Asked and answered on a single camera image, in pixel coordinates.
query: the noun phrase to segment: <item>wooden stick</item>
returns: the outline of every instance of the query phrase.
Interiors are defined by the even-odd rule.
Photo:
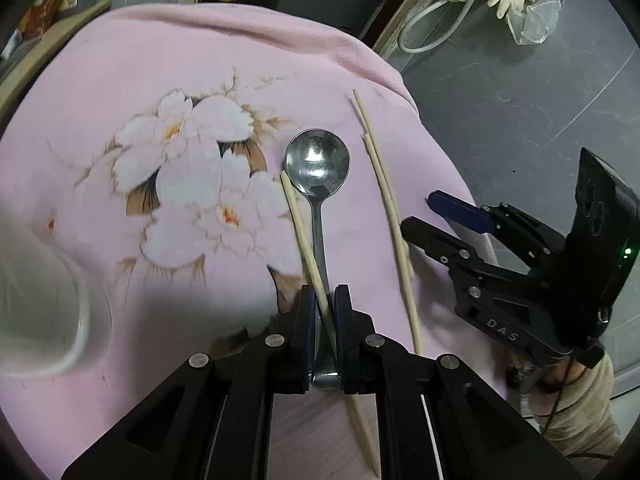
[[[367,151],[369,152],[371,162],[373,163],[373,169],[376,172],[376,177],[378,178],[378,185],[382,192],[383,202],[385,204],[386,213],[389,217],[389,224],[391,225],[391,234],[394,241],[394,247],[396,248],[396,257],[398,258],[402,295],[404,296],[404,302],[406,304],[406,310],[409,317],[409,326],[411,327],[411,334],[414,340],[414,349],[418,355],[422,355],[420,320],[418,320],[418,309],[415,305],[414,290],[411,286],[411,275],[408,269],[408,258],[406,251],[404,250],[404,240],[402,239],[402,233],[400,232],[398,216],[396,216],[396,210],[393,208],[389,187],[385,180],[385,176],[382,173],[382,166],[380,165],[380,160],[378,159],[376,149],[373,146],[373,141],[369,134],[364,135],[364,143],[367,147]]]
[[[396,217],[398,218],[398,221],[402,218],[402,215],[400,214],[400,208],[398,206],[398,201],[396,200],[396,195],[394,193],[393,187],[391,186],[391,180],[389,179],[389,171],[386,168],[386,164],[385,161],[382,159],[382,155],[380,152],[380,146],[378,145],[378,140],[376,139],[375,134],[373,133],[373,127],[371,126],[371,120],[369,119],[369,113],[367,112],[367,107],[364,105],[364,102],[362,101],[362,99],[360,98],[360,94],[358,93],[358,91],[354,88],[353,89],[353,96],[356,99],[356,103],[358,104],[358,108],[360,109],[360,114],[362,115],[362,119],[364,120],[364,126],[365,129],[367,131],[367,133],[369,134],[369,137],[371,137],[371,142],[373,143],[373,148],[374,151],[376,152],[376,155],[378,156],[378,160],[380,162],[380,167],[382,168],[382,175],[384,175],[385,181],[386,181],[386,186],[389,188],[389,196],[391,197],[391,203],[393,205],[393,208],[396,212]],[[404,246],[404,252],[406,252],[407,255],[407,263],[409,266],[409,275],[413,278],[415,276],[415,271],[414,271],[414,266],[412,266],[411,264],[411,260],[409,260],[409,244],[407,242],[404,241],[404,239],[402,240],[402,245]]]
[[[298,243],[302,252],[303,260],[305,261],[306,268],[311,276],[311,283],[316,290],[316,297],[318,298],[318,305],[320,312],[322,313],[322,322],[324,328],[329,335],[329,341],[331,342],[332,349],[334,350],[334,356],[337,356],[335,347],[335,326],[333,318],[329,311],[329,304],[324,293],[324,286],[322,286],[322,278],[320,277],[320,270],[318,269],[318,263],[314,258],[314,253],[311,249],[311,243],[309,243],[306,237],[305,224],[298,209],[298,203],[296,202],[296,192],[293,189],[291,181],[286,171],[280,173],[280,180],[282,181],[282,187],[284,189],[287,203],[289,204],[289,210],[291,211],[291,217],[293,218],[293,225],[296,230],[296,236],[298,237]],[[350,411],[353,421],[354,430],[356,432],[356,439],[362,447],[362,452],[365,456],[369,466],[373,469],[373,472],[378,478],[382,478],[382,469],[380,467],[380,456],[376,451],[376,444],[373,440],[373,434],[371,428],[362,409],[360,399],[356,396],[346,396],[347,409]]]

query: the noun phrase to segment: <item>clear plastic bag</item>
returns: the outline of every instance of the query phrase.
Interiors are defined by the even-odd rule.
[[[507,25],[513,41],[519,45],[540,44],[556,31],[564,0],[538,0],[524,12],[510,10]]]

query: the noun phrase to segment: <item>white bottle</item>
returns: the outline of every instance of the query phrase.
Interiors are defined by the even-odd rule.
[[[103,354],[104,289],[0,205],[0,376],[52,376]]]

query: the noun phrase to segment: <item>pink tablecloth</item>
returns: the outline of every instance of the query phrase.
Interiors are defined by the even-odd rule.
[[[302,267],[277,175],[300,130],[332,131],[351,152],[323,208],[331,287],[347,283],[378,332],[412,348],[353,88],[402,215],[449,229],[424,197],[471,200],[466,185],[401,76],[332,28],[245,6],[130,7],[85,27],[38,78],[0,142],[0,200],[98,274],[113,311],[94,368],[0,380],[2,410],[52,480],[190,354],[260,333],[278,292],[287,308]],[[453,352],[502,391],[491,343],[452,312],[446,268],[414,263],[427,354]],[[270,476],[372,477],[339,395],[276,400]]]

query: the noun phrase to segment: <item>spoon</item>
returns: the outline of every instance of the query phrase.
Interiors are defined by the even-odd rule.
[[[349,150],[339,137],[326,130],[305,130],[287,146],[285,170],[293,186],[311,205],[314,258],[318,263],[324,292],[331,296],[322,239],[322,202],[340,189],[349,173]],[[316,310],[316,360],[314,385],[322,390],[340,385],[331,345],[320,313]]]

